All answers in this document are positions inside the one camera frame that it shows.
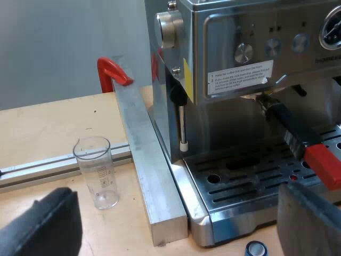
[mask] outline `control knob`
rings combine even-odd
[[[183,20],[178,10],[157,13],[154,29],[158,45],[162,49],[175,47],[182,25]]]

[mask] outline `red clamp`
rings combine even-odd
[[[111,79],[116,83],[126,86],[134,82],[113,60],[107,57],[100,57],[97,61],[98,76],[102,87],[102,93],[113,92],[115,88]]]
[[[341,188],[341,162],[325,145],[316,144],[305,149],[304,160],[327,188]]]

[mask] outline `portafilter handle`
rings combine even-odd
[[[341,188],[341,161],[324,145],[321,136],[302,120],[295,118],[279,100],[266,94],[256,97],[268,120],[275,120],[294,156],[315,171],[331,190]]]

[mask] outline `pressure gauge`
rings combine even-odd
[[[327,50],[337,50],[341,47],[341,6],[334,8],[325,18],[319,40]]]

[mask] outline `measuring cup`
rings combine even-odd
[[[109,140],[104,137],[79,138],[74,146],[74,156],[95,207],[108,209],[116,205],[118,194]]]

